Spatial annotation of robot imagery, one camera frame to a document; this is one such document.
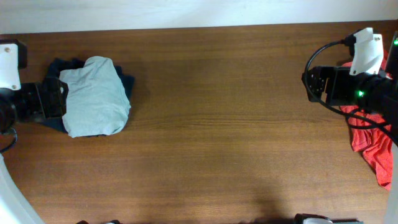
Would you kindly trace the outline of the light blue t-shirt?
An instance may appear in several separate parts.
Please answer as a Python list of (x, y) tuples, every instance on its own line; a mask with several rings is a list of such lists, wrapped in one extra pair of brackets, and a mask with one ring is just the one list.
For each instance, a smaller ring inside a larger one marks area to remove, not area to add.
[(62, 121), (70, 137), (109, 136), (124, 129), (131, 104), (114, 67), (110, 58), (94, 56), (83, 68), (60, 72), (69, 89)]

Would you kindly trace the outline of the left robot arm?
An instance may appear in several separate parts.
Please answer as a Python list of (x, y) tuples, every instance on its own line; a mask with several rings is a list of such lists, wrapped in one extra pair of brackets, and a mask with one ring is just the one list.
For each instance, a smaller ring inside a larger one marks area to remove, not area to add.
[(9, 171), (9, 151), (19, 142), (18, 123), (43, 123), (61, 118), (67, 111), (68, 85), (58, 78), (23, 83), (17, 90), (1, 88), (1, 223), (43, 223)]

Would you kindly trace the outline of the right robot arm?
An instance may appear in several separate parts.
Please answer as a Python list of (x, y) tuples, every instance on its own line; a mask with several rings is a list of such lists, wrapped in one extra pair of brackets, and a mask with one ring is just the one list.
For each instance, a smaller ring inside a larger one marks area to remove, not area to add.
[(346, 67), (316, 66), (307, 62), (302, 74), (308, 99), (345, 117), (352, 131), (352, 147), (387, 188), (384, 223), (397, 223), (397, 40), (385, 56), (382, 35), (372, 28), (358, 30), (322, 50), (343, 44), (353, 56)]

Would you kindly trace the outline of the folded black garment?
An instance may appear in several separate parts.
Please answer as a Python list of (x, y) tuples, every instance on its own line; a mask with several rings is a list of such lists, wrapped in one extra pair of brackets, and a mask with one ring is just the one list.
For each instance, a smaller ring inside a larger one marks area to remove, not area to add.
[[(48, 67), (46, 78), (49, 77), (60, 77), (60, 72), (63, 70), (75, 70), (78, 68), (83, 68), (85, 65), (85, 61), (79, 60), (77, 58), (73, 58), (71, 60), (62, 60), (60, 58), (56, 58)], [(121, 83), (125, 89), (126, 97), (130, 100), (132, 95), (132, 89), (134, 86), (135, 78), (132, 76), (128, 76), (123, 74), (123, 70), (121, 66), (116, 65), (114, 67), (118, 77), (121, 79)], [(67, 134), (67, 130), (63, 125), (62, 118), (49, 119), (44, 122), (41, 122), (41, 125), (46, 126), (48, 128), (52, 128), (61, 133)]]

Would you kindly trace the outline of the red printed t-shirt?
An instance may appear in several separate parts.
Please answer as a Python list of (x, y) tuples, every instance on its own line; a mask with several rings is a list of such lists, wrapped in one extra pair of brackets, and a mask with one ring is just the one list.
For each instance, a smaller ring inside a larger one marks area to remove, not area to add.
[[(358, 109), (357, 106), (340, 106), (340, 110), (345, 113), (350, 113)], [(364, 116), (377, 123), (384, 122), (384, 119), (379, 114), (366, 114), (363, 112), (356, 112), (358, 116)], [(348, 124), (354, 126), (369, 126), (369, 123), (361, 121), (356, 118), (349, 118)], [(363, 159), (370, 165), (371, 169), (376, 174), (378, 184), (384, 189), (390, 191), (392, 187), (393, 175), (393, 155), (392, 155), (392, 141), (379, 129), (351, 129), (351, 147), (354, 152), (359, 152)]]

